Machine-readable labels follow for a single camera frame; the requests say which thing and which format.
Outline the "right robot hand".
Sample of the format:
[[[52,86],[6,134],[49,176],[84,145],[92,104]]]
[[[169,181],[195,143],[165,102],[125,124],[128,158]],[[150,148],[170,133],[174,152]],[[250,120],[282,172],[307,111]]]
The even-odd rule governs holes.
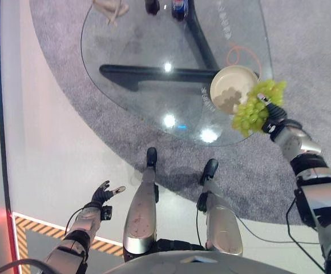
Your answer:
[[[279,123],[288,117],[286,111],[282,107],[274,104],[264,94],[258,93],[257,98],[264,104],[265,108],[267,109],[269,120]]]

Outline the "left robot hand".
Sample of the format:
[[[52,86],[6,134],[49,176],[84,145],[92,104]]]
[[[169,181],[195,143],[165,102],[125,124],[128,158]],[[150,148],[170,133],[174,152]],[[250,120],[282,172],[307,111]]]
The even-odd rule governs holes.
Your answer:
[[[114,190],[108,190],[109,186],[110,186],[109,180],[103,182],[94,192],[91,201],[104,204],[106,201],[110,200],[113,196],[121,194],[126,190],[125,186],[120,186]]]

